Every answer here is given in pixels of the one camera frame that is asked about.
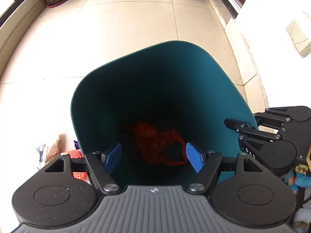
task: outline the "metal screw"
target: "metal screw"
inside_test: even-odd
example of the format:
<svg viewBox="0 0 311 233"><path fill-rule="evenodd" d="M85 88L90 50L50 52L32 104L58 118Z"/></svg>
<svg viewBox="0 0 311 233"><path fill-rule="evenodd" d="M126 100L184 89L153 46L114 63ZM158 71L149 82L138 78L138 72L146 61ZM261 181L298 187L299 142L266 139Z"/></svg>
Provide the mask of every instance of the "metal screw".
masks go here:
<svg viewBox="0 0 311 233"><path fill-rule="evenodd" d="M189 186L189 189L193 192L202 191L204 189L204 186L200 183L193 183Z"/></svg>
<svg viewBox="0 0 311 233"><path fill-rule="evenodd" d="M104 186L104 190L107 192L115 192L119 189L119 186L117 184L106 184Z"/></svg>

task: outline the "electrical box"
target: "electrical box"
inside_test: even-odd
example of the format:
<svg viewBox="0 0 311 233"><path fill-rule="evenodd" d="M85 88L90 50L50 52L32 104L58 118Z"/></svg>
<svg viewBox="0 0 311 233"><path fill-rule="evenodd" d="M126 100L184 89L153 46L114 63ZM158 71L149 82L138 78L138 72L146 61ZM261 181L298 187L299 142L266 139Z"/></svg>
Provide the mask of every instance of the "electrical box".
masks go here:
<svg viewBox="0 0 311 233"><path fill-rule="evenodd" d="M301 56L311 52L311 18L303 12L293 19L286 28L293 44Z"/></svg>

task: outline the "blue gripper pad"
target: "blue gripper pad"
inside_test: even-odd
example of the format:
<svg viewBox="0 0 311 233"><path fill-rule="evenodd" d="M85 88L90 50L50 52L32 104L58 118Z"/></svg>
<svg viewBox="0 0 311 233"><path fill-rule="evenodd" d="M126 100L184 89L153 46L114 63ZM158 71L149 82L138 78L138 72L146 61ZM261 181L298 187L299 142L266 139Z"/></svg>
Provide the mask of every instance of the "blue gripper pad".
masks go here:
<svg viewBox="0 0 311 233"><path fill-rule="evenodd" d="M195 171L198 173L204 166L202 154L192 144L186 144L186 156Z"/></svg>
<svg viewBox="0 0 311 233"><path fill-rule="evenodd" d="M109 172L109 174L112 173L115 166L119 162L122 155L122 146L120 143L118 143L115 147L113 147L107 154L105 159L104 167Z"/></svg>

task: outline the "gray ribbed panel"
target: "gray ribbed panel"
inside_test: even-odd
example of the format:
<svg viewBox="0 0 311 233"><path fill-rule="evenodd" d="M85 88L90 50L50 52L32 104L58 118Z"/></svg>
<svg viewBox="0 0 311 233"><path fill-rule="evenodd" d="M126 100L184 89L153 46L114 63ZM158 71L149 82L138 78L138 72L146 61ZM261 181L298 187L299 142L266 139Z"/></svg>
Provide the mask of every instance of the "gray ribbed panel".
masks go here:
<svg viewBox="0 0 311 233"><path fill-rule="evenodd" d="M286 225L272 229L248 229L214 212L203 196L181 186L129 186L123 194L105 197L87 219L62 229L43 230L21 225L14 233L293 233Z"/></svg>

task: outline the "teal trash bin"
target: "teal trash bin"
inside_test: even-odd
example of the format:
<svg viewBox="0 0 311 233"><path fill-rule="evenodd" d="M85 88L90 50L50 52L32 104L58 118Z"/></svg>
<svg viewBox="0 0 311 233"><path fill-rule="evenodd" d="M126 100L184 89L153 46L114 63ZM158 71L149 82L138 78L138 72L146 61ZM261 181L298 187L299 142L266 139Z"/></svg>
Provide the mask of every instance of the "teal trash bin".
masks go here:
<svg viewBox="0 0 311 233"><path fill-rule="evenodd" d="M256 121L227 75L200 47L170 41L114 60L89 73L71 105L74 129L83 153L104 152L116 142L122 157L111 176L119 186L188 186L196 172L182 166L149 165L128 130L130 123L152 122L159 131L175 129L184 142L201 150L236 157L238 133L226 118ZM172 144L170 152L180 153Z"/></svg>

